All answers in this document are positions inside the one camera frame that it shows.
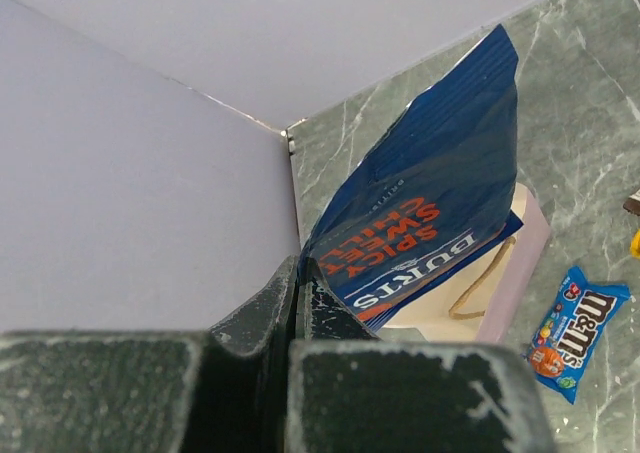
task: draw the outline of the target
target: burts chips bag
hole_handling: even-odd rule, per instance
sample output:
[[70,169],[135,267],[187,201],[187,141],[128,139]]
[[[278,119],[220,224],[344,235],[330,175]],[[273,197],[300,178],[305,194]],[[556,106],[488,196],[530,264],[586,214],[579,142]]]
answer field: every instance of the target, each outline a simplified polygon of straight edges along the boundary
[[527,351],[538,381],[573,404],[605,325],[629,298],[626,285],[594,285],[570,268]]
[[415,98],[338,189],[303,248],[373,330],[517,231],[514,82],[498,26]]

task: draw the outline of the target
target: blue chip bag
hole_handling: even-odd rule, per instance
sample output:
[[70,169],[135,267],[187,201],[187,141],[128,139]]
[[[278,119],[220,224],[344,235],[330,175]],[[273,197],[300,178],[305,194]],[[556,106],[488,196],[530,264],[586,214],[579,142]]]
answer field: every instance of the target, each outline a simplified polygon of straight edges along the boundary
[[516,232],[518,56],[495,28],[415,98],[338,189],[301,254],[374,331]]
[[570,268],[527,350],[538,381],[573,404],[605,325],[630,297],[626,285],[594,285]]

